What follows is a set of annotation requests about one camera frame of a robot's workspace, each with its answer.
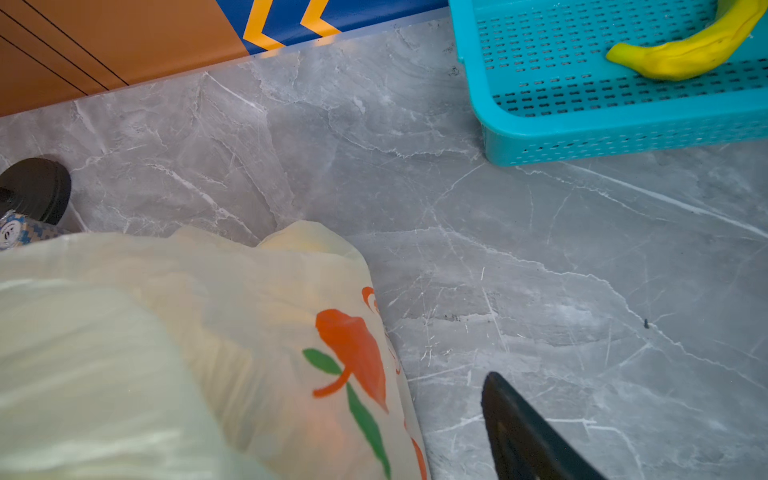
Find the yellowish printed plastic bag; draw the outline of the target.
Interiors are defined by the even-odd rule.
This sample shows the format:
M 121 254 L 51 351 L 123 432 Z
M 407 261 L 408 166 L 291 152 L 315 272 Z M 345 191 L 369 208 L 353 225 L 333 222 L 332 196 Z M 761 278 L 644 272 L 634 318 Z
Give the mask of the yellowish printed plastic bag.
M 5 479 L 427 479 L 363 255 L 298 221 L 1 255 Z

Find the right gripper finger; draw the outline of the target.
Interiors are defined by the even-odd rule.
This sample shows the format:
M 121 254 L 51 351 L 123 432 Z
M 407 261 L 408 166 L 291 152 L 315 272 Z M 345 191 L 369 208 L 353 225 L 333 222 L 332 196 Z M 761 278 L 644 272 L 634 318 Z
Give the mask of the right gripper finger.
M 605 479 L 499 373 L 486 376 L 481 406 L 500 479 Z

